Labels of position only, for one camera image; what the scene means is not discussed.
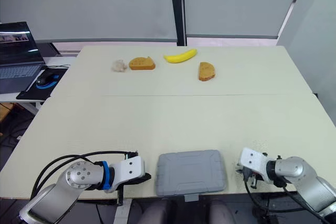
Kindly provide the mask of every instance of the blue ring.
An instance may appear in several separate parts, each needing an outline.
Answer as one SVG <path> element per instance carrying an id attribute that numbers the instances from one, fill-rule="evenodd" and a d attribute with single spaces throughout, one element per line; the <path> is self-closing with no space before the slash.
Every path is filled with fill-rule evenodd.
<path id="1" fill-rule="evenodd" d="M 104 171 L 105 171 L 105 184 L 103 185 L 103 190 L 108 190 L 111 188 L 109 181 L 110 181 L 110 170 L 109 166 L 107 165 L 106 161 L 103 161 Z"/>
<path id="2" fill-rule="evenodd" d="M 38 89 L 49 89 L 50 87 L 56 85 L 57 81 L 53 81 L 52 83 L 49 83 L 47 85 L 43 85 L 43 86 L 39 86 L 39 85 L 36 85 L 36 87 Z"/>

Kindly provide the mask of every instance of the laptop keyboard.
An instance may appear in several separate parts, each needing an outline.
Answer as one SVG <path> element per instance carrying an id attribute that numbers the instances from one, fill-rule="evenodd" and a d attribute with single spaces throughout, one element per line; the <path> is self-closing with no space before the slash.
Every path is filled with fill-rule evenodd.
<path id="1" fill-rule="evenodd" d="M 33 76 L 39 65 L 35 66 L 22 66 L 22 67 L 10 67 L 0 69 L 0 79 L 9 78 L 21 78 Z"/>

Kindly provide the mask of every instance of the bread slice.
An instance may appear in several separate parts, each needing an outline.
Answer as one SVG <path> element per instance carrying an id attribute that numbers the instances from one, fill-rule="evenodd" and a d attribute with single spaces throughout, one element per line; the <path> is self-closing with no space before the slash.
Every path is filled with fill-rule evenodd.
<path id="1" fill-rule="evenodd" d="M 155 68 L 154 61 L 151 57 L 137 57 L 130 61 L 130 69 L 132 70 L 152 70 Z"/>
<path id="2" fill-rule="evenodd" d="M 208 81 L 215 77 L 215 67 L 208 62 L 201 62 L 198 69 L 198 79 Z"/>

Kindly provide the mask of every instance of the black pole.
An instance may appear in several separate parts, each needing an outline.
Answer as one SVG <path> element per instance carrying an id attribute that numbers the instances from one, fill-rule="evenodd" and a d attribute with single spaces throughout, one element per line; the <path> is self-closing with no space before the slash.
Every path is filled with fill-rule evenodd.
<path id="1" fill-rule="evenodd" d="M 184 0 L 172 0 L 174 17 L 175 17 L 175 27 L 177 35 L 177 45 L 186 46 L 187 38 L 185 34 L 185 23 L 184 23 Z"/>

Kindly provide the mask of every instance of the desk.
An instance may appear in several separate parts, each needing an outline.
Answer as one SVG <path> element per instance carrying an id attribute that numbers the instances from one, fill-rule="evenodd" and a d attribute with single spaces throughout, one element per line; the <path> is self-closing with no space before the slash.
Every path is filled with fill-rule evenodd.
<path id="1" fill-rule="evenodd" d="M 0 197 L 28 198 L 37 175 L 52 159 L 101 150 L 138 150 L 144 158 L 152 179 L 125 187 L 125 197 L 155 196 L 160 154 L 208 149 L 219 150 L 224 159 L 228 186 L 220 194 L 245 193 L 242 177 L 235 173 L 243 147 L 271 157 L 300 156 L 319 176 L 336 184 L 336 174 L 326 165 L 332 164 L 336 148 L 335 127 L 282 47 L 199 48 L 190 62 L 173 65 L 160 60 L 163 51 L 183 50 L 85 48 L 1 171 Z M 153 57 L 156 69 L 111 71 L 114 60 L 124 57 L 128 62 L 136 56 Z M 209 82 L 197 81 L 202 60 L 216 67 L 217 76 Z M 180 80 L 185 87 L 171 80 Z M 146 81 L 148 94 L 139 88 Z M 92 160 L 113 163 L 122 158 L 100 155 Z M 258 191 L 278 190 L 258 184 Z M 115 193 L 96 190 L 81 195 L 114 197 Z"/>
<path id="2" fill-rule="evenodd" d="M 88 46 L 77 56 L 52 96 L 85 95 L 226 95 L 311 93 L 284 47 L 199 47 L 198 54 L 172 64 L 163 54 L 185 47 Z M 112 72 L 115 60 L 151 57 L 152 71 Z M 208 61 L 216 77 L 198 80 L 198 65 Z"/>
<path id="3" fill-rule="evenodd" d="M 224 194 L 246 192 L 242 176 L 235 173 L 243 147 L 274 158 L 299 155 L 336 185 L 330 170 L 335 140 L 335 127 L 313 94 L 51 97 L 1 171 L 0 197 L 28 198 L 37 175 L 54 158 L 103 150 L 138 150 L 145 160 L 152 179 L 125 187 L 126 197 L 155 196 L 160 154 L 208 149 L 219 150 L 224 158 Z M 122 158 L 100 155 L 92 160 Z M 265 183 L 258 189 L 281 190 Z M 81 198 L 115 196 L 95 190 Z"/>
<path id="4" fill-rule="evenodd" d="M 60 65 L 71 65 L 75 61 L 75 57 L 45 57 L 43 58 L 47 66 L 60 66 Z M 8 93 L 8 94 L 0 94 L 0 102 L 16 102 L 19 103 L 22 107 L 27 109 L 29 112 L 36 114 L 38 109 L 31 105 L 30 103 L 43 102 L 43 100 L 18 100 L 16 97 L 19 95 L 19 92 L 16 93 Z"/>

